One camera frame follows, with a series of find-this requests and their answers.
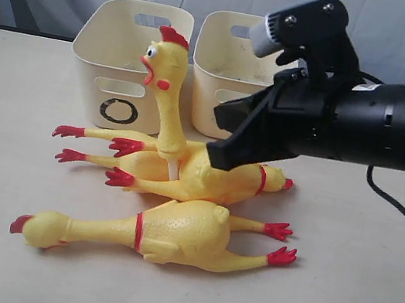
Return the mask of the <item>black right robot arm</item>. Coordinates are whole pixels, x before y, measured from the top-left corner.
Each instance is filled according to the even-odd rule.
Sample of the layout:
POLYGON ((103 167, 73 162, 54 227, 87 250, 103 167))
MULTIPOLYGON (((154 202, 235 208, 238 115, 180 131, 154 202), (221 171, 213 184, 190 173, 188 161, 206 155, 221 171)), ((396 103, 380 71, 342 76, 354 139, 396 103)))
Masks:
POLYGON ((405 171, 405 84, 330 91, 314 87, 305 71, 286 69, 214 113, 229 132, 206 146, 217 169, 307 155, 405 171))

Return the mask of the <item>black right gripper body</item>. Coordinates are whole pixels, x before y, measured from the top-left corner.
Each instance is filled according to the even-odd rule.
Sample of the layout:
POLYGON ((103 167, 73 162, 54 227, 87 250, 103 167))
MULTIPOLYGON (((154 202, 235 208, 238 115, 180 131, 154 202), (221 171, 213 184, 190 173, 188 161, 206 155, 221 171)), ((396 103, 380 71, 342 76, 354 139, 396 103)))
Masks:
POLYGON ((334 95, 313 86, 301 69, 276 73, 273 81, 260 119, 259 148, 333 158, 334 95))

